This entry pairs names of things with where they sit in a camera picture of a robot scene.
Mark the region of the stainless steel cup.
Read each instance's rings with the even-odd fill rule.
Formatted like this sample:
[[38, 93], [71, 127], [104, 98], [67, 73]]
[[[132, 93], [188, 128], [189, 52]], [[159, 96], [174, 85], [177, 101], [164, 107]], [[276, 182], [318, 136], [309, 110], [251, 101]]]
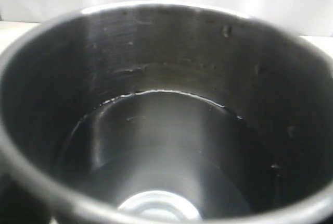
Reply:
[[58, 223], [332, 223], [332, 58], [214, 7], [74, 11], [1, 53], [1, 156]]

